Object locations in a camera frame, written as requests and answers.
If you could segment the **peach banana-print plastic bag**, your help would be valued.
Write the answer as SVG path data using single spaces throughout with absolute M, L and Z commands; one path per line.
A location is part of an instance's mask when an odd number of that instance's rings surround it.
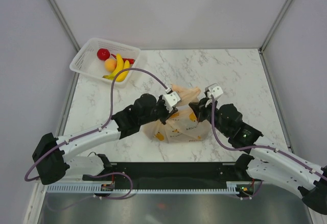
M 172 90 L 181 97 L 178 111 L 162 124 L 159 120 L 142 126 L 142 132 L 150 139 L 166 143 L 198 142 L 206 139 L 211 125 L 208 121 L 198 122 L 189 103 L 198 102 L 199 87 L 185 88 L 172 85 Z

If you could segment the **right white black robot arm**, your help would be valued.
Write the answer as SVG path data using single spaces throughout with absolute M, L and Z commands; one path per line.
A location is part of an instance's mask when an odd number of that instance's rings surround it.
M 326 167 L 309 162 L 288 150 L 283 150 L 264 137 L 262 132 L 243 121 L 243 115 L 233 104 L 220 108 L 213 97 L 190 103 L 197 121 L 207 120 L 214 137 L 220 132 L 228 139 L 229 146 L 217 143 L 228 151 L 242 155 L 233 168 L 239 180 L 248 177 L 283 188 L 301 198 L 313 211 L 326 214 Z

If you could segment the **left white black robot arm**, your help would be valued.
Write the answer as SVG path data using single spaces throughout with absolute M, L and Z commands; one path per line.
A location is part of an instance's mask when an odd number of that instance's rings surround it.
M 177 112 L 181 101 L 176 92 L 161 95 L 143 94 L 132 105 L 112 115 L 103 125 L 89 131 L 55 137 L 52 133 L 42 136 L 32 154 L 39 179 L 44 185 L 61 180 L 69 169 L 71 160 L 93 147 L 136 134 L 141 126 L 166 120 Z

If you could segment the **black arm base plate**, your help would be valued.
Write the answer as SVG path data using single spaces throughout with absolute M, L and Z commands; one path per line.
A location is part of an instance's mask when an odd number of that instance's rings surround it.
M 98 175 L 121 172 L 140 189 L 218 189 L 252 182 L 243 166 L 223 162 L 116 162 Z

